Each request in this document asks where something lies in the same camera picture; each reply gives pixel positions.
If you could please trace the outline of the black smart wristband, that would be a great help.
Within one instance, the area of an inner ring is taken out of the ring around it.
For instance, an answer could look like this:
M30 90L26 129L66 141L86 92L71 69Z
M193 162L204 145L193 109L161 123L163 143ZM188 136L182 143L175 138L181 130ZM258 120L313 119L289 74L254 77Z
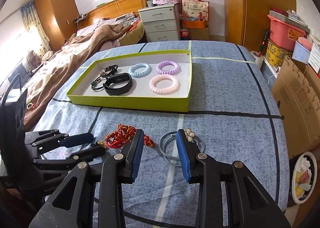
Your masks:
M133 85L132 77L129 73L113 75L103 84L108 95L122 95L127 93Z

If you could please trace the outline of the red tassel knot charm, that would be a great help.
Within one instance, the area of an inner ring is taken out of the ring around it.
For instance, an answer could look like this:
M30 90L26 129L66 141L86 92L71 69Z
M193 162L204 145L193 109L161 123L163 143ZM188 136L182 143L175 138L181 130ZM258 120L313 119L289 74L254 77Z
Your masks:
M104 149L107 149L107 148L118 149L118 148L123 147L128 142L129 142L128 140L121 140L121 141L116 141L116 142L112 142L112 143L97 141L95 144L103 147ZM144 145L148 146L148 147L155 147L155 143L147 135L144 135Z

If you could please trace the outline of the blue plaid bedsheet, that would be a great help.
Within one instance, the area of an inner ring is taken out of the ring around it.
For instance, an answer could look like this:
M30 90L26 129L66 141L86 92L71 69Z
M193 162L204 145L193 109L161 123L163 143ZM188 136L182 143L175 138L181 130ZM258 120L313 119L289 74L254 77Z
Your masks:
M190 50L193 63L187 114L143 112L72 104L67 91L94 61L137 52ZM36 130L70 135L90 132L97 140L119 124L144 130L154 142L170 131L190 128L205 152L225 163L242 161L282 211L289 193L289 159L282 117L271 91L247 49L213 41L171 41L128 45L98 52L56 92ZM138 177L123 186L127 227L194 226L198 185L158 148L143 150Z

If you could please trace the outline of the brown teddy bear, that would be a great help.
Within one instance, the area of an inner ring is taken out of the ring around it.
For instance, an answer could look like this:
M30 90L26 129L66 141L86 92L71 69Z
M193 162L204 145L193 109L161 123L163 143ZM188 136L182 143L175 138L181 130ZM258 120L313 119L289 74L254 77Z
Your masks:
M31 50L27 55L27 71L36 69L42 64L42 58Z

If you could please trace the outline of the green shallow cardboard tray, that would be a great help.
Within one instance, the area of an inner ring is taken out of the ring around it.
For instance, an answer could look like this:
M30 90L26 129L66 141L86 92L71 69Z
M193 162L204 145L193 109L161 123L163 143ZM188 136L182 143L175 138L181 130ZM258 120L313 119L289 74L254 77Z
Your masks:
M173 77L178 81L178 85L175 90L169 93L157 94L151 90L151 87L163 90L169 89L174 84L171 79L157 78L159 74L156 68L163 61L177 63L178 71L174 73ZM143 72L147 64L151 70L143 77L133 78L133 85L127 93L108 95L102 88L105 79L101 79L100 83L92 88L93 81L109 65L117 65L118 73L121 74L128 73L138 63L141 64L141 67L135 69L135 72ZM191 52L189 50L162 50L114 56L97 60L87 67L67 92L67 96L73 104L87 106L187 112L189 110L192 73Z

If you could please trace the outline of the floral curtain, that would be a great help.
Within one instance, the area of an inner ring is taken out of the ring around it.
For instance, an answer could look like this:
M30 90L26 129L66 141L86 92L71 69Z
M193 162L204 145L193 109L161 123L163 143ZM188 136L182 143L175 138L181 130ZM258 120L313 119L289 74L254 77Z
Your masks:
M43 56L46 52L51 51L49 37L40 22L34 1L30 1L20 7L20 13L23 26L28 33L29 49L39 56Z

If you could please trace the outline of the brown blanket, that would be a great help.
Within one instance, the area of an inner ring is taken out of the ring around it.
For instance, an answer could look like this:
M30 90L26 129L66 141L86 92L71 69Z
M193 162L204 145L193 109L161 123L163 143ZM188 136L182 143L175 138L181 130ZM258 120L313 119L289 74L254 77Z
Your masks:
M131 28L131 25L125 26L123 23L103 25L86 36L74 37L54 53L25 85L28 90L26 103L35 105L34 109L25 112L25 130L36 125L49 101L83 63L103 44L113 44Z

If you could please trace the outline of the brown cardboard box under bag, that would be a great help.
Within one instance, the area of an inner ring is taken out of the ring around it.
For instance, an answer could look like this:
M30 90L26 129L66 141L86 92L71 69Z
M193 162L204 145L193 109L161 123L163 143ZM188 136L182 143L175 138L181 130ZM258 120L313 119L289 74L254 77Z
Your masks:
M204 29L188 29L189 39L196 41L209 41L209 28Z

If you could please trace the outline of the left wooden cabinet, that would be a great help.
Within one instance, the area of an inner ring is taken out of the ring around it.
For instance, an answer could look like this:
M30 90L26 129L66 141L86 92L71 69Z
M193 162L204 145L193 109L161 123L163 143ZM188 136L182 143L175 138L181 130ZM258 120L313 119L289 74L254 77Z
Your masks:
M77 32L73 22L79 14L75 0L34 0L34 5L51 49L60 50Z

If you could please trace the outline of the red cola can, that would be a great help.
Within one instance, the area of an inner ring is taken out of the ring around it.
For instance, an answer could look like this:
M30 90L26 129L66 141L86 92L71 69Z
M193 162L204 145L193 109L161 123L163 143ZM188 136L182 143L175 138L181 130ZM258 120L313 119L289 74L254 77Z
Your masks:
M189 40L189 31L188 29L181 29L180 30L180 40L188 41Z

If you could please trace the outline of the yellow patterned tin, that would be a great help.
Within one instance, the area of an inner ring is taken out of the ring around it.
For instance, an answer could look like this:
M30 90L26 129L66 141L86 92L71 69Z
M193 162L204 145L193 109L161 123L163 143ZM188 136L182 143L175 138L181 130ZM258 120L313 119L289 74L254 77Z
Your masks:
M275 68L281 67L285 57L292 57L292 54L293 51L283 49L277 46L271 39L268 39L265 57L271 66Z

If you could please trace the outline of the grey three-drawer cabinet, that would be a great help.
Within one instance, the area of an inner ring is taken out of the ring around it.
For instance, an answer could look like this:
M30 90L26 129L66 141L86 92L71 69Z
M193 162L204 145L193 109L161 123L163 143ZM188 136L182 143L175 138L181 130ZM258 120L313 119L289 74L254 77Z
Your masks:
M138 10L148 42L179 41L178 4L151 6Z

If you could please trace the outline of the red patterned gift bag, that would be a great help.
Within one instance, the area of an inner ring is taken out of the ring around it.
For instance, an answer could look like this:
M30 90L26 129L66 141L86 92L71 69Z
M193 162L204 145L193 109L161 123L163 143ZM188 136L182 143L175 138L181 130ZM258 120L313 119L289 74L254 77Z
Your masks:
M182 17L209 21L210 4L204 0L182 0Z

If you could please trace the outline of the pink plastic bin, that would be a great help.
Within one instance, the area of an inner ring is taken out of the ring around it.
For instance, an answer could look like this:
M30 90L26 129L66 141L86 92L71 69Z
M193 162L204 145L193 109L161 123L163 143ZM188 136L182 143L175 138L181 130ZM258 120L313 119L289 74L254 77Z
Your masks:
M299 37L305 37L306 32L294 25L286 23L272 15L270 19L270 39L277 46L293 51Z

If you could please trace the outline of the light blue box pink lid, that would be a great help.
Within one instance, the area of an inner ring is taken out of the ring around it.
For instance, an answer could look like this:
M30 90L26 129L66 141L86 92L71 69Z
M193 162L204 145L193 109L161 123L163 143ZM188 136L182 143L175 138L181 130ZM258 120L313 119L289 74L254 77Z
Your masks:
M311 49L312 42L307 38L299 37L295 42L292 58L307 64Z

